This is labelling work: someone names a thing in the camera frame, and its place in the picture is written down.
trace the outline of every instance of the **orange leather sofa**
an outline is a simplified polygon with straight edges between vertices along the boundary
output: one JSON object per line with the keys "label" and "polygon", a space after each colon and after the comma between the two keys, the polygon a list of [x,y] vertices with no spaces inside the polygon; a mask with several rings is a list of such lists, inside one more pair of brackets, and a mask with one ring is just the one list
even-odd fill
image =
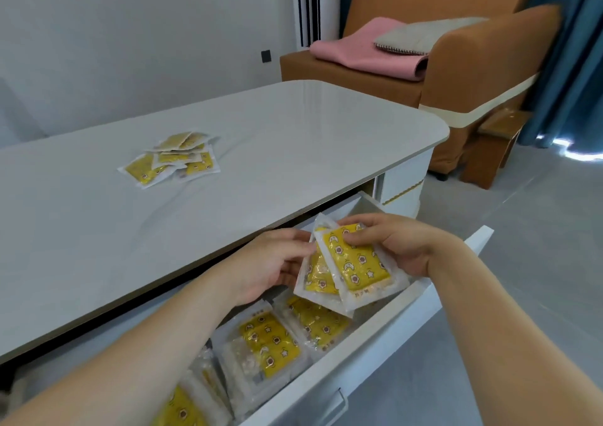
{"label": "orange leather sofa", "polygon": [[433,112],[450,126],[429,169],[454,170],[488,114],[519,108],[561,24],[556,5],[522,10],[526,0],[352,0],[344,37],[384,16],[406,23],[489,18],[444,34],[429,55],[424,81],[393,79],[348,69],[300,51],[280,58],[283,81],[319,79]]}

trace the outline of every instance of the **wooden stool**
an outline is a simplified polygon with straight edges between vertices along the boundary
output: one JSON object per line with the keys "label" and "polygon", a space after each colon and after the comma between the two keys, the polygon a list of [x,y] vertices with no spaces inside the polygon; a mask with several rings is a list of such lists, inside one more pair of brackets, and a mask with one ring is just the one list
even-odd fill
{"label": "wooden stool", "polygon": [[511,148],[531,112],[502,109],[478,128],[478,140],[471,150],[461,181],[490,189],[496,172],[507,163]]}

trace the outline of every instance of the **power outlet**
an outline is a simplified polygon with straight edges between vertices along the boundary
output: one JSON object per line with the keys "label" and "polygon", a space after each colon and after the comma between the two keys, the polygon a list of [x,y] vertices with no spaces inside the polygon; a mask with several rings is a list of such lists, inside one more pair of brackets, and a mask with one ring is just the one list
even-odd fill
{"label": "power outlet", "polygon": [[262,55],[262,62],[264,64],[266,64],[267,62],[271,62],[272,61],[272,57],[270,56],[270,50],[269,49],[267,49],[265,51],[262,51],[261,55]]}

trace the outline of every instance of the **pink blanket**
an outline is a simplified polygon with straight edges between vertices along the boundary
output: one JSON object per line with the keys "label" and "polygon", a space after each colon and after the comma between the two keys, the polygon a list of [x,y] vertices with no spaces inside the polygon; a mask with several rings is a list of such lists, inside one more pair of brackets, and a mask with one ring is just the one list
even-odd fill
{"label": "pink blanket", "polygon": [[336,62],[351,69],[420,81],[425,78],[427,56],[389,53],[373,45],[377,37],[403,25],[403,22],[395,19],[374,18],[341,40],[315,41],[310,46],[310,52],[318,59]]}

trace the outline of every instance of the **metal handle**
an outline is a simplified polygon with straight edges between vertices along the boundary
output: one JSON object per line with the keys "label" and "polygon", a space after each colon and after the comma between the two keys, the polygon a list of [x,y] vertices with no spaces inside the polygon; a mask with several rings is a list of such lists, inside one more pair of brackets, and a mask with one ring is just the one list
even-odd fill
{"label": "metal handle", "polygon": [[[341,392],[341,388],[339,388],[336,392],[336,394],[339,394],[339,396],[341,397],[341,400],[343,401],[343,407],[341,407],[341,409],[337,412],[337,414],[335,414],[335,416],[333,418],[331,418],[331,420],[328,423],[325,423],[323,426],[333,426],[333,424],[335,424],[335,422],[341,418],[343,416],[343,414],[345,412],[347,412],[347,409],[350,408],[350,403],[347,400],[347,397]],[[333,410],[326,412],[317,422],[317,425],[322,424],[323,421],[325,421],[331,414],[333,413]]]}

